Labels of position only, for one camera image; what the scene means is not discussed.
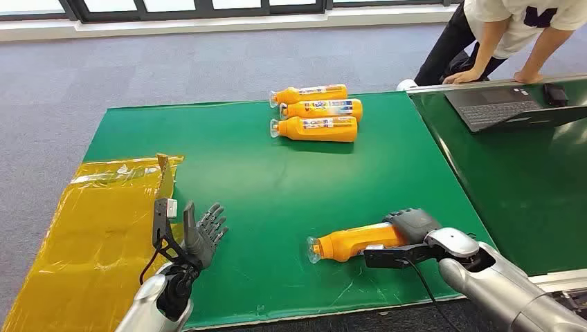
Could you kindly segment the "person's right hand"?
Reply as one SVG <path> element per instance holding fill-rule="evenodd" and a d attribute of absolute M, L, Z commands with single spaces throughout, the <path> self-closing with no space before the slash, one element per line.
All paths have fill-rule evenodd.
<path fill-rule="evenodd" d="M 450 75 L 450 76 L 444 78 L 442 83 L 443 84 L 464 84 L 464 83 L 468 83 L 468 82 L 475 82 L 480 79 L 481 75 L 482 75 L 482 71 L 478 71 L 478 70 L 472 68 L 468 71 L 463 71 L 463 72 L 459 72 L 459 73 L 455 73 L 453 75 Z"/>

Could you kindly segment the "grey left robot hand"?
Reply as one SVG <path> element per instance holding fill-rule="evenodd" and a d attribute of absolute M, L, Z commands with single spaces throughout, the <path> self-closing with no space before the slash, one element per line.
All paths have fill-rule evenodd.
<path fill-rule="evenodd" d="M 225 226 L 225 207 L 214 203 L 199 220 L 195 218 L 195 204 L 188 201 L 183 210 L 182 248 L 198 271 L 210 267 L 219 242 L 228 232 Z"/>

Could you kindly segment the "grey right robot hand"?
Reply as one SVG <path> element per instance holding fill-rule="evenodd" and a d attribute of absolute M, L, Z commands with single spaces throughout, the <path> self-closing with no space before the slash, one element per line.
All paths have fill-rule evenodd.
<path fill-rule="evenodd" d="M 407 244 L 422 243 L 429 232 L 442 227 L 429 213 L 419 208 L 390 212 L 382 221 L 393 225 Z"/>

